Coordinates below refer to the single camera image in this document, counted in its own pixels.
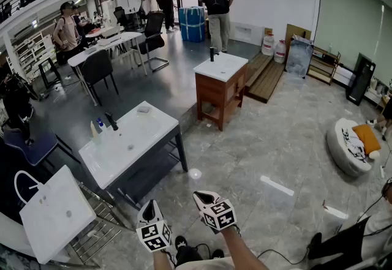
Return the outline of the person's beige shirt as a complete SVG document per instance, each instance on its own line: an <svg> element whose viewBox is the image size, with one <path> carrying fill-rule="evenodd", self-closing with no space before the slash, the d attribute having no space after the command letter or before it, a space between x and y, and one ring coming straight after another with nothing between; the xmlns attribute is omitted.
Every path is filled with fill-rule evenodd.
<svg viewBox="0 0 392 270"><path fill-rule="evenodd" d="M175 270L235 270L235 265L231 257L224 257L190 261L177 266Z"/></svg>

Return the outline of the black frame table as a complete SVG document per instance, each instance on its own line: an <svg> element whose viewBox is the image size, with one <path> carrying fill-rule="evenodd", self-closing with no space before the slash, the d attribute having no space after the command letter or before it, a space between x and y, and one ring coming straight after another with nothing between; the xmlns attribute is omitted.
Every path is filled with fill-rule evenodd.
<svg viewBox="0 0 392 270"><path fill-rule="evenodd" d="M50 66L50 70L55 74L55 79L52 81L49 81L45 71L43 69L43 65L45 63L48 63L48 65ZM53 87L55 84L57 83L61 83L62 82L62 78L56 68L56 66L54 65L53 61L51 60L50 57L46 58L46 59L42 59L41 61L38 62L38 68L39 68L39 72L40 72L40 76L42 77L42 81L43 84L46 88L46 90L48 91L51 87Z"/></svg>

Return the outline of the person's black trousers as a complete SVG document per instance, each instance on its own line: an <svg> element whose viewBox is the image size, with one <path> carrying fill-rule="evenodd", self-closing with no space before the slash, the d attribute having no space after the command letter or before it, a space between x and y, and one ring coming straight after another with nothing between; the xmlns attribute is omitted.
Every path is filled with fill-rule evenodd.
<svg viewBox="0 0 392 270"><path fill-rule="evenodd" d="M191 246L181 246L177 250L176 254L176 269L178 269L182 264L200 261L202 256L198 253L197 249Z"/></svg>

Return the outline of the dark grey chair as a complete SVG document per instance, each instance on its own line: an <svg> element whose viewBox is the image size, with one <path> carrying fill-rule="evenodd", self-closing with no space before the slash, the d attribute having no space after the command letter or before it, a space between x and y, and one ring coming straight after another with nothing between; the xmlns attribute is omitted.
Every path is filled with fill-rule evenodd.
<svg viewBox="0 0 392 270"><path fill-rule="evenodd" d="M110 59L110 54L107 50L100 50L86 58L86 61L81 67L81 74L85 79L88 90L92 92L94 99L102 106L102 103L94 89L94 85L100 81L104 81L106 88L108 84L106 77L110 77L117 94L118 88L113 77L113 66Z"/></svg>

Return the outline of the wooden shelf rack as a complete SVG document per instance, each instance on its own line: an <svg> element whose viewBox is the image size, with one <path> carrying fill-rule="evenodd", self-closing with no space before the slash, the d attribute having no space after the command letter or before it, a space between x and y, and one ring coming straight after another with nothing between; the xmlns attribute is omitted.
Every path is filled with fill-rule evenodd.
<svg viewBox="0 0 392 270"><path fill-rule="evenodd" d="M330 85L340 58L340 52L335 55L319 47L314 47L307 75Z"/></svg>

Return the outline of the person's right forearm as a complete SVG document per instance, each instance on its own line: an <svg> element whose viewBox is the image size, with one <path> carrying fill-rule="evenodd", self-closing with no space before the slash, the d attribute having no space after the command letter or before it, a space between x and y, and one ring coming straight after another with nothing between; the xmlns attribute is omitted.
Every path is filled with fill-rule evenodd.
<svg viewBox="0 0 392 270"><path fill-rule="evenodd" d="M269 270L248 248L234 226L220 231L236 270Z"/></svg>

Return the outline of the white washbasin on dark cabinet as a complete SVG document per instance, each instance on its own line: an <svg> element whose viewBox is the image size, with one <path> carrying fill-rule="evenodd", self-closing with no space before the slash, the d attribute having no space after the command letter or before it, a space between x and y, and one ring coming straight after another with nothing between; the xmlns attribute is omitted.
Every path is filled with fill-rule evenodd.
<svg viewBox="0 0 392 270"><path fill-rule="evenodd" d="M151 106L152 113L138 115L140 105ZM180 124L146 101L115 121L117 131L107 120L107 135L101 144L90 141L79 154L100 190L139 210L139 202L174 166L189 170ZM128 151L130 144L134 149Z"/></svg>

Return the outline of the black thick basin faucet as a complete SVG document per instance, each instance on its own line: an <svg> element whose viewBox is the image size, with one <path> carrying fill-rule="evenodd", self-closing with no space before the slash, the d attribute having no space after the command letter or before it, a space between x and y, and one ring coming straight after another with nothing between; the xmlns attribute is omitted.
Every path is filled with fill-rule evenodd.
<svg viewBox="0 0 392 270"><path fill-rule="evenodd" d="M105 112L105 117L107 118L108 122L110 123L113 131L117 131L119 128L118 128L117 122L113 118L113 115L109 112Z"/></svg>

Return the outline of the blue chair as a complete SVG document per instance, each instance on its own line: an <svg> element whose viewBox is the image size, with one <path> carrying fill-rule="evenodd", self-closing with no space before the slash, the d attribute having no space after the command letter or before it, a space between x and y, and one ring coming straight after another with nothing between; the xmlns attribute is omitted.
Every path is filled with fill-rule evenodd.
<svg viewBox="0 0 392 270"><path fill-rule="evenodd" d="M7 146L20 151L28 164L33 167L46 162L52 167L52 169L55 169L53 163L49 161L48 156L57 148L62 150L76 163L81 164L81 162L74 156L73 150L70 146L52 130L44 132L36 140L29 139L28 141L25 141L20 129L5 129L3 132L3 140Z"/></svg>

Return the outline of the white washbasin on wooden cabinet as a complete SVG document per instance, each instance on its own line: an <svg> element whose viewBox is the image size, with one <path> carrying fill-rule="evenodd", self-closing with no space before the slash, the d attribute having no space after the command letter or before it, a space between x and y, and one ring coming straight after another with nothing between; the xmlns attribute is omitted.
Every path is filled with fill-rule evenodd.
<svg viewBox="0 0 392 270"><path fill-rule="evenodd" d="M197 118L217 124L219 130L236 108L242 107L249 61L227 53L194 67Z"/></svg>

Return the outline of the brown cardboard sheet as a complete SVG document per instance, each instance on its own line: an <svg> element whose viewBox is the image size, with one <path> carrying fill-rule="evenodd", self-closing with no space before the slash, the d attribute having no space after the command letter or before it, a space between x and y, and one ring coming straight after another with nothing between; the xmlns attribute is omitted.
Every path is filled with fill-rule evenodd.
<svg viewBox="0 0 392 270"><path fill-rule="evenodd" d="M286 46L288 46L288 47L290 46L290 42L291 42L292 37L294 35L300 36L300 37L305 38L307 40L310 40L311 34L312 34L312 31L310 31L310 30L307 30L307 29L304 29L304 28L301 28L299 26L295 26L292 24L287 24L286 34L285 34Z"/></svg>

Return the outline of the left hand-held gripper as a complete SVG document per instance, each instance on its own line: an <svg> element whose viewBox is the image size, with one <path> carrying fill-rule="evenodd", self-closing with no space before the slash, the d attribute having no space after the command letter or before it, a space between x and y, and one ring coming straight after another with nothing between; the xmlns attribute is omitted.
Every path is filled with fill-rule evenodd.
<svg viewBox="0 0 392 270"><path fill-rule="evenodd" d="M147 201L137 215L138 238L149 252L166 249L172 244L172 232L156 200Z"/></svg>

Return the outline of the white beanbag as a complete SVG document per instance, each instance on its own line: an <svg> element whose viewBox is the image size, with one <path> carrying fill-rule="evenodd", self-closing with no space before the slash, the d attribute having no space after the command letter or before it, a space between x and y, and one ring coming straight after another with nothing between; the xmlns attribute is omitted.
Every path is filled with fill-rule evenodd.
<svg viewBox="0 0 392 270"><path fill-rule="evenodd" d="M342 128L352 129L352 127L358 125L353 120L341 118L329 127L326 134L328 148L333 160L345 174L351 177L359 177L369 172L372 169L372 162L380 156L380 150L374 151L366 155L366 163L363 163L349 153L345 145Z"/></svg>

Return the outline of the plastic-wrapped panel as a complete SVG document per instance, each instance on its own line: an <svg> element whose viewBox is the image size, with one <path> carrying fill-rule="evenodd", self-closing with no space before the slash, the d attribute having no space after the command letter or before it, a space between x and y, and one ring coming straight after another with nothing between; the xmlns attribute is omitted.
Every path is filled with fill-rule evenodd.
<svg viewBox="0 0 392 270"><path fill-rule="evenodd" d="M293 35L288 50L285 71L305 79L313 51L313 41Z"/></svg>

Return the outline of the black swivel office chair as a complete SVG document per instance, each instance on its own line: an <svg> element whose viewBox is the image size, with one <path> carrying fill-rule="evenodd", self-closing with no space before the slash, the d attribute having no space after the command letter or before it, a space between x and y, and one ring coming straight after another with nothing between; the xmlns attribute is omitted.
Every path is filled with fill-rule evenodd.
<svg viewBox="0 0 392 270"><path fill-rule="evenodd" d="M19 129L24 141L30 140L29 122L34 114L30 100L38 100L32 86L17 73L7 74L0 82L0 96L9 117L9 127Z"/></svg>

